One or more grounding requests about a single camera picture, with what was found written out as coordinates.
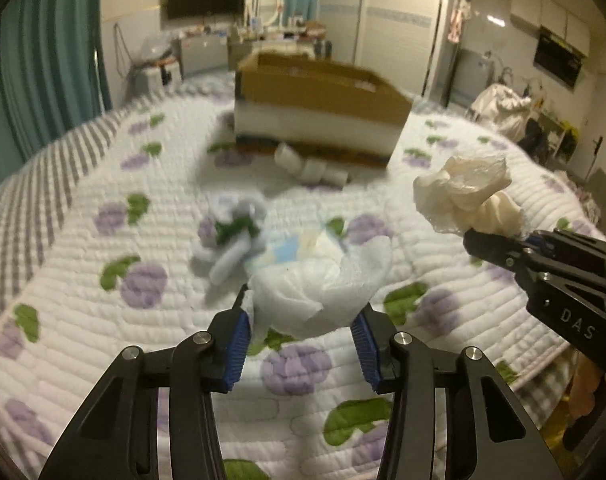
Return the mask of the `right human hand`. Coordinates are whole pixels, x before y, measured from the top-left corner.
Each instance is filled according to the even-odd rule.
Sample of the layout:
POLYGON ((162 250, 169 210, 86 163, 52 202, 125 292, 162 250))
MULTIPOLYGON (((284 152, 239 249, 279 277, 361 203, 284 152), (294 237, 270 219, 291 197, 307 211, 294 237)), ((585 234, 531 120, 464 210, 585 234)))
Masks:
POLYGON ((595 407, 595 392, 598 389, 603 371, 583 354, 578 357, 572 380, 568 410, 574 419, 587 416, 595 407))

